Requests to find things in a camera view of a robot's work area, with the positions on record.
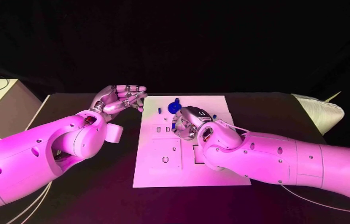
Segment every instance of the white cable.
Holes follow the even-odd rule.
[[[45,196],[47,196],[47,194],[50,193],[50,188],[48,188],[48,190],[47,190],[47,193],[45,193],[45,195],[44,195],[44,197],[42,197],[42,200],[41,200],[41,202],[40,202],[40,204],[38,204],[38,206],[35,207],[35,209],[34,209],[34,211],[32,211],[32,213],[31,213],[31,215],[28,216],[28,218],[22,221],[22,223],[21,224],[24,224],[27,221],[28,221],[28,219],[29,219],[29,217],[34,215],[34,213],[35,213],[35,211],[37,211],[37,209],[40,208],[40,206],[41,206],[41,204],[42,204],[42,201],[44,201],[44,199],[45,199]]]
[[[29,208],[34,206],[34,204],[38,202],[38,200],[41,199],[41,197],[42,197],[42,195],[45,194],[45,191],[50,189],[50,186],[51,186],[51,183],[53,182],[50,182],[50,184],[47,185],[47,188],[45,188],[45,190],[42,191],[42,194],[40,195],[40,197],[37,198],[37,200],[34,201],[34,203],[29,205],[29,207],[21,212],[21,214],[6,223],[6,224],[11,224],[11,223],[14,223],[17,220],[18,220],[18,218],[25,214],[25,212],[29,210]]]
[[[335,210],[342,210],[342,211],[346,211],[346,212],[350,212],[350,210],[346,210],[346,209],[341,209],[341,208],[336,208],[336,207],[333,207],[333,206],[329,206],[329,205],[325,205],[325,204],[322,204],[322,203],[318,203],[318,202],[315,202],[313,200],[309,200],[307,198],[305,198],[305,197],[302,197],[300,195],[297,195],[284,185],[282,185],[286,189],[287,189],[287,191],[290,192],[290,193],[293,193],[296,196],[299,196],[302,199],[305,199],[305,200],[307,200],[309,202],[312,202],[312,203],[315,203],[315,204],[318,204],[318,205],[322,205],[322,206],[325,206],[325,207],[329,207],[329,208],[332,208],[332,209],[335,209]]]

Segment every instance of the bolt hole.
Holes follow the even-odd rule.
[[[35,154],[37,157],[40,157],[40,150],[37,147],[32,148],[32,153]]]

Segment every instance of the robotic hand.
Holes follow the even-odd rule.
[[[176,128],[181,118],[184,130]],[[214,121],[208,112],[192,106],[176,113],[172,131],[185,140],[198,139],[214,170],[228,168],[270,184],[312,186],[350,197],[350,148],[248,131]]]
[[[35,192],[91,158],[104,141],[120,142],[123,127],[109,122],[129,107],[143,111],[145,91],[145,86],[109,86],[90,110],[0,140],[0,206]]]

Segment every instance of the black background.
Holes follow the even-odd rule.
[[[0,0],[0,45],[0,75],[42,100],[112,84],[323,100],[342,91],[348,112],[350,0]]]

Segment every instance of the pink robot arm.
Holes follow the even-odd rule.
[[[90,110],[0,140],[0,206],[34,193],[91,158],[104,141],[120,142],[123,127],[109,122],[129,107],[143,111],[145,90],[109,86]]]
[[[350,148],[313,144],[269,133],[253,132],[214,122],[205,110],[184,107],[185,130],[174,132],[186,140],[198,138],[207,165],[228,168],[241,176],[271,184],[302,185],[350,197]],[[238,134],[235,128],[246,131]]]

